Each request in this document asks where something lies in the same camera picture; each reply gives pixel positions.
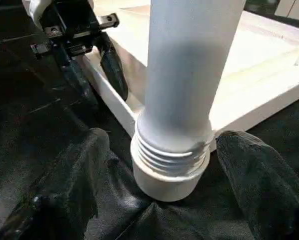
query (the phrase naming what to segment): black cloth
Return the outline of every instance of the black cloth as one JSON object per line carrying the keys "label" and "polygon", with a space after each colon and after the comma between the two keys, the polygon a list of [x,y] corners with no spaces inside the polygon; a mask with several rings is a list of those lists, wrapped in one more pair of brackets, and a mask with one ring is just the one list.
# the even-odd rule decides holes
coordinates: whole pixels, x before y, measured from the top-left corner
{"label": "black cloth", "polygon": [[[59,152],[98,127],[108,133],[111,153],[100,175],[98,216],[88,222],[86,239],[254,239],[215,152],[186,199],[164,203],[142,193],[133,178],[128,134],[103,103],[91,111],[65,85],[52,58],[34,59],[29,45],[44,37],[21,1],[2,2],[0,228]],[[249,132],[273,146],[299,174],[299,101]]]}
{"label": "black cloth", "polygon": [[98,215],[99,175],[108,158],[109,137],[92,128],[60,153],[33,182],[0,229],[0,240],[81,240]]}

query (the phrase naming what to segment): black surface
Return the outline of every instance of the black surface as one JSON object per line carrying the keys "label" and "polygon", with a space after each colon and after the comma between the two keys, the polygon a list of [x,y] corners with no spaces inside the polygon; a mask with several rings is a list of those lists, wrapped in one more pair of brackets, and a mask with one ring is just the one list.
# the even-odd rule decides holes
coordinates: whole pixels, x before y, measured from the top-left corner
{"label": "black surface", "polygon": [[[104,105],[91,111],[66,87],[53,59],[34,59],[30,44],[37,39],[44,38],[22,8],[0,8],[0,228],[58,153],[82,131],[99,127],[113,153],[101,173],[99,215],[89,221],[87,239],[253,239],[215,152],[186,199],[163,203],[143,194],[133,178],[130,137]],[[299,101],[249,132],[299,173]]]}

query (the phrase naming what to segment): black fabric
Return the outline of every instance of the black fabric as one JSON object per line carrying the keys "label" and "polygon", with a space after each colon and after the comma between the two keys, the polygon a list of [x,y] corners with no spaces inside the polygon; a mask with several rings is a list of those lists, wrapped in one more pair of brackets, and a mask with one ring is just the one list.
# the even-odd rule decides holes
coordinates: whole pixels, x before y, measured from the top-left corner
{"label": "black fabric", "polygon": [[226,131],[217,154],[256,240],[299,239],[299,176],[259,138]]}
{"label": "black fabric", "polygon": [[81,240],[97,216],[99,174],[109,153],[105,131],[79,135],[37,178],[0,230],[0,240]]}
{"label": "black fabric", "polygon": [[[86,239],[254,239],[215,152],[186,199],[164,203],[142,193],[133,178],[128,134],[101,101],[92,111],[68,88],[52,58],[34,59],[29,46],[44,36],[19,7],[20,0],[2,2],[0,228],[59,152],[83,131],[98,127],[109,135],[111,153],[100,173],[98,217],[88,222]],[[273,146],[299,174],[299,101],[249,132]]]}

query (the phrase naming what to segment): white pvc pipe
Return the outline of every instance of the white pvc pipe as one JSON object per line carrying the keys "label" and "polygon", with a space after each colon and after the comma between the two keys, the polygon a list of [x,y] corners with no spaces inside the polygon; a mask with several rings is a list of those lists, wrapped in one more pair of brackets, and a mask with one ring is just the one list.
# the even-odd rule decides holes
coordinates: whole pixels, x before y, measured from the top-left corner
{"label": "white pvc pipe", "polygon": [[209,113],[245,0],[152,0],[145,110],[131,143],[153,198],[190,194],[209,161]]}

